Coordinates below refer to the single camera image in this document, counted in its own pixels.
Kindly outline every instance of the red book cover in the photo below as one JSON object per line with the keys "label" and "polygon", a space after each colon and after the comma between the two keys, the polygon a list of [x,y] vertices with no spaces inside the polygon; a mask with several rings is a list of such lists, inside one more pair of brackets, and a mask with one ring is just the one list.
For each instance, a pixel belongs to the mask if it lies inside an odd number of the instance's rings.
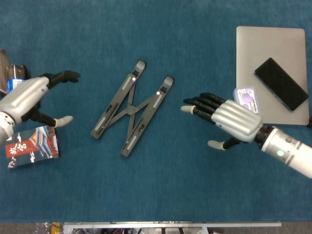
{"label": "red book cover", "polygon": [[5,154],[8,168],[58,157],[55,129],[43,126],[15,133],[5,143]]}

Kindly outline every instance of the blue carpet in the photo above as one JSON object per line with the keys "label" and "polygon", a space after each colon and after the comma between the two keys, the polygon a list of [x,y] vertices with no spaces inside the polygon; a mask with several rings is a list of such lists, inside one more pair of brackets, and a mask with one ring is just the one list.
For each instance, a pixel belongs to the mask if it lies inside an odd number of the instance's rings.
{"label": "blue carpet", "polygon": [[[33,77],[81,73],[79,83],[62,83],[41,102],[45,114],[75,117],[58,129],[61,158],[10,171],[0,149],[0,221],[312,219],[312,180],[256,144],[226,153],[208,148],[207,140],[228,135],[179,110],[183,98],[201,92],[232,99],[239,25],[305,29],[310,76],[311,0],[0,2],[0,48],[12,62],[26,64]],[[139,58],[147,67],[134,105],[167,74],[175,83],[124,158],[128,118],[101,140],[90,132]],[[312,130],[283,130],[312,142]]]}

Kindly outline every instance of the silver robotic hand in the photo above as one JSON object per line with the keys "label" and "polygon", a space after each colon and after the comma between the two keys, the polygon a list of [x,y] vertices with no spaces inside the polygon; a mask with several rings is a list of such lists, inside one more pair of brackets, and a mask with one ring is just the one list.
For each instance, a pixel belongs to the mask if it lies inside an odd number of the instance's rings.
{"label": "silver robotic hand", "polygon": [[0,145],[13,133],[15,124],[31,119],[53,127],[70,122],[73,117],[51,118],[39,112],[42,97],[60,82],[78,82],[79,73],[64,71],[56,75],[44,74],[24,81],[0,101]]}
{"label": "silver robotic hand", "polygon": [[278,128],[263,126],[261,117],[252,111],[210,93],[185,99],[184,103],[189,106],[182,106],[182,111],[198,115],[232,136],[223,142],[210,140],[209,146],[227,150],[241,142],[255,141],[262,151],[312,178],[312,148]]}

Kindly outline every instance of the bottle label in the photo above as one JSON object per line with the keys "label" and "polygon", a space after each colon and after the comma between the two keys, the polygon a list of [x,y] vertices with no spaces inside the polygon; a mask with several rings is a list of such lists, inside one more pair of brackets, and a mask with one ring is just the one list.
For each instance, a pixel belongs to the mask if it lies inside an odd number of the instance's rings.
{"label": "bottle label", "polygon": [[16,88],[20,83],[22,83],[25,79],[19,78],[19,79],[8,79],[6,82],[6,90],[7,93],[10,93],[13,89]]}

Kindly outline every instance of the phone screen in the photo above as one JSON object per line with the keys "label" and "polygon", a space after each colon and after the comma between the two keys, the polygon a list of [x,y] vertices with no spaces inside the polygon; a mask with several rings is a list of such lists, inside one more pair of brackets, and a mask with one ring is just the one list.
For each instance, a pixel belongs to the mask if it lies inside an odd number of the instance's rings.
{"label": "phone screen", "polygon": [[273,60],[269,58],[254,74],[290,111],[308,98],[308,94]]}

